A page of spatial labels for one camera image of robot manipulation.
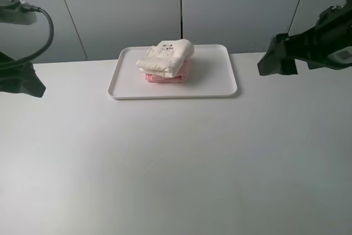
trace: pink folded towel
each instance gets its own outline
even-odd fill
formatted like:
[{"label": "pink folded towel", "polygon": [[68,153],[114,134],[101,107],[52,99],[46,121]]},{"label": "pink folded towel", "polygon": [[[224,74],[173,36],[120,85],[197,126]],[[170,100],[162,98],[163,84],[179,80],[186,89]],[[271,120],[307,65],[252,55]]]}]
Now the pink folded towel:
[{"label": "pink folded towel", "polygon": [[145,74],[145,80],[150,83],[183,83],[188,78],[188,74],[189,59],[186,59],[175,77],[166,78],[153,74]]}]

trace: white tray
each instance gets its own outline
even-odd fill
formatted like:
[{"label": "white tray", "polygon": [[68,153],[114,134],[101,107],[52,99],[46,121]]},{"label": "white tray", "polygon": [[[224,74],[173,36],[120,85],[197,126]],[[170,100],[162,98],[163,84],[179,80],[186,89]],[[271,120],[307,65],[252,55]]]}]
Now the white tray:
[{"label": "white tray", "polygon": [[228,97],[237,90],[226,47],[195,45],[190,60],[190,76],[185,83],[149,83],[136,62],[149,47],[132,47],[121,51],[108,93],[114,99],[169,99]]}]

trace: wall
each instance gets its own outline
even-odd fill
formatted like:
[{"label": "wall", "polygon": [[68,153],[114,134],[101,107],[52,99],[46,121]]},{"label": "wall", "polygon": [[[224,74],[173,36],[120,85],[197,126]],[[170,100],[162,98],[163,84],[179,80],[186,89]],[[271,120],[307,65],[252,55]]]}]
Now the wall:
[{"label": "wall", "polygon": [[184,37],[225,45],[230,53],[260,52],[288,32],[299,0],[183,0]]},{"label": "wall", "polygon": [[89,60],[179,39],[180,0],[66,0]]}]

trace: white folded towel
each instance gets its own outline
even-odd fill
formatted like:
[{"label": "white folded towel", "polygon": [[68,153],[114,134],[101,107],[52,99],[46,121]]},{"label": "white folded towel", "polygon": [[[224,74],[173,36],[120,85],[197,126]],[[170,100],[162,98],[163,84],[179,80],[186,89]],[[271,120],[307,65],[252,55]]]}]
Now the white folded towel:
[{"label": "white folded towel", "polygon": [[137,65],[143,73],[172,78],[193,53],[194,46],[188,40],[162,41],[158,46],[152,46]]}]

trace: panel seam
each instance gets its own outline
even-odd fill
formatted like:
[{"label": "panel seam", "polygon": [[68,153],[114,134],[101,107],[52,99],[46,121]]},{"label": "panel seam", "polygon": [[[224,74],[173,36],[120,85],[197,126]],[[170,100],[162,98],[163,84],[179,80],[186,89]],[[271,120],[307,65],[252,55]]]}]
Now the panel seam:
[{"label": "panel seam", "polygon": [[182,0],[180,0],[180,24],[181,24],[181,39],[183,39],[183,14],[182,14]]},{"label": "panel seam", "polygon": [[298,0],[298,3],[297,3],[297,6],[296,6],[296,9],[295,9],[295,12],[293,14],[293,17],[292,17],[292,20],[291,20],[291,23],[290,23],[290,27],[288,28],[288,33],[290,33],[291,31],[291,28],[292,28],[292,24],[293,24],[293,21],[295,19],[295,16],[296,16],[296,13],[297,13],[297,10],[298,10],[298,7],[299,7],[299,4],[300,4],[301,0]]},{"label": "panel seam", "polygon": [[68,5],[67,5],[66,0],[64,0],[64,2],[65,2],[65,5],[66,5],[66,7],[67,7],[68,13],[69,13],[69,15],[70,15],[70,17],[71,17],[71,21],[72,21],[72,23],[73,23],[73,27],[75,27],[75,30],[76,30],[76,33],[77,33],[78,39],[79,39],[79,41],[80,41],[80,43],[81,43],[81,45],[82,45],[82,49],[83,49],[84,55],[85,55],[85,57],[86,57],[86,61],[88,61],[88,56],[87,56],[87,53],[86,53],[86,51],[85,51],[85,49],[84,49],[84,45],[83,45],[83,42],[82,42],[82,40],[81,40],[81,37],[79,36],[79,33],[78,33],[78,30],[77,30],[77,27],[76,27],[75,21],[73,20],[73,17],[72,17],[71,11],[70,11],[70,9],[68,8]]}]

